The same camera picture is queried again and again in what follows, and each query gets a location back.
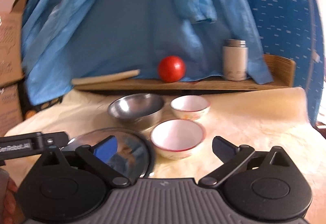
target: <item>white bowl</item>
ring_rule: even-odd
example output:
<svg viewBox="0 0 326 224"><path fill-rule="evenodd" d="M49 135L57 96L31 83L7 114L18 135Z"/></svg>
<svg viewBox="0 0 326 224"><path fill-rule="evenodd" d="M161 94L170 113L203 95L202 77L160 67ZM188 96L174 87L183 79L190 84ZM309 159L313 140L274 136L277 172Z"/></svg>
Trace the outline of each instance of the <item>white bowl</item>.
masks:
<svg viewBox="0 0 326 224"><path fill-rule="evenodd" d="M172 112L182 119L197 120L206 115L211 104L199 95L185 95L171 102Z"/></svg>
<svg viewBox="0 0 326 224"><path fill-rule="evenodd" d="M205 128L196 122L174 119L157 125L151 133L151 141L161 156L179 160L198 151L206 137Z"/></svg>

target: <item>wooden shelf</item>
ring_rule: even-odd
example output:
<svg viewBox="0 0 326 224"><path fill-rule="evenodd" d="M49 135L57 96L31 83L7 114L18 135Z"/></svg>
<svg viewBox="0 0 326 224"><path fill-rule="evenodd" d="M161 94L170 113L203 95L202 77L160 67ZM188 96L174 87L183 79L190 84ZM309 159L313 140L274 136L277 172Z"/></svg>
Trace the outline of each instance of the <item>wooden shelf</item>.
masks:
<svg viewBox="0 0 326 224"><path fill-rule="evenodd" d="M209 77L193 82L165 83L160 80L127 79L123 81L111 81L94 83L91 85L79 85L75 89L84 91L117 91L117 90L236 90L257 91L286 88L293 86L295 62L290 59L274 55L265 55L265 61L273 74L274 82L259 85L253 80L226 81L221 77Z"/></svg>

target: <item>glass lid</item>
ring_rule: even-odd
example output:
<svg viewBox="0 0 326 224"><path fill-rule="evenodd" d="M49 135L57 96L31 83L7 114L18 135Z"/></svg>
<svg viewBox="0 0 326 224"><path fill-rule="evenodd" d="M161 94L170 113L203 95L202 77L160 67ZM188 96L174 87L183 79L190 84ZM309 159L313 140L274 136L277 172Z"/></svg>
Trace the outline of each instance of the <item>glass lid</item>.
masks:
<svg viewBox="0 0 326 224"><path fill-rule="evenodd" d="M92 131L73 138L61 151L74 151L81 145L95 146L108 137L110 139L97 152L101 153L99 158L103 162L132 182L139 177L148 177L153 172L154 149L145 136L132 130L104 128Z"/></svg>

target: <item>table surface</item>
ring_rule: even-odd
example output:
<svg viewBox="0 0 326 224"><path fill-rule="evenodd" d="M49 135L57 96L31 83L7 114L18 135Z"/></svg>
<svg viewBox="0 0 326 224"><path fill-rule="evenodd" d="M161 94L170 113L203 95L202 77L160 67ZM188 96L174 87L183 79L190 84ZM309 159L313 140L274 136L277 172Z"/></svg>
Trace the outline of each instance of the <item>table surface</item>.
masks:
<svg viewBox="0 0 326 224"><path fill-rule="evenodd" d="M209 113L199 122L207 137L201 151L192 157L171 161L160 156L155 178L193 177L199 180L222 162L212 153L212 139L220 135L235 145L248 144L259 151L282 146L306 177L313 201L306 219L311 224L326 223L326 140L308 120L306 96L302 88L285 88L233 94L205 95L211 102ZM66 131L71 138L95 129L111 127L107 106L119 96L105 97L73 90L62 104L46 109L24 121L9 135L42 131ZM175 118L165 97L163 120ZM143 133L149 137L151 129ZM38 156L8 160L4 167L20 184Z"/></svg>

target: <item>bowl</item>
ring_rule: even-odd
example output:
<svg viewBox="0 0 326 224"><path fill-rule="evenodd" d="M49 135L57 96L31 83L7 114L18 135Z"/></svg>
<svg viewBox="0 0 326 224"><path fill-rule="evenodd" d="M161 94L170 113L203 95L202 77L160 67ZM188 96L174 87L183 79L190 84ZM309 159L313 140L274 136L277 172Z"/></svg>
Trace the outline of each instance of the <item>bowl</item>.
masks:
<svg viewBox="0 0 326 224"><path fill-rule="evenodd" d="M151 141L158 154L179 160L200 149L206 137L205 128L191 120L174 119L157 125L151 133Z"/></svg>
<svg viewBox="0 0 326 224"><path fill-rule="evenodd" d="M185 95L171 102L173 114L182 119L197 120L206 115L211 104L199 95Z"/></svg>
<svg viewBox="0 0 326 224"><path fill-rule="evenodd" d="M108 114L121 126L138 131L156 125L162 118L164 99L156 94L132 94L112 102Z"/></svg>

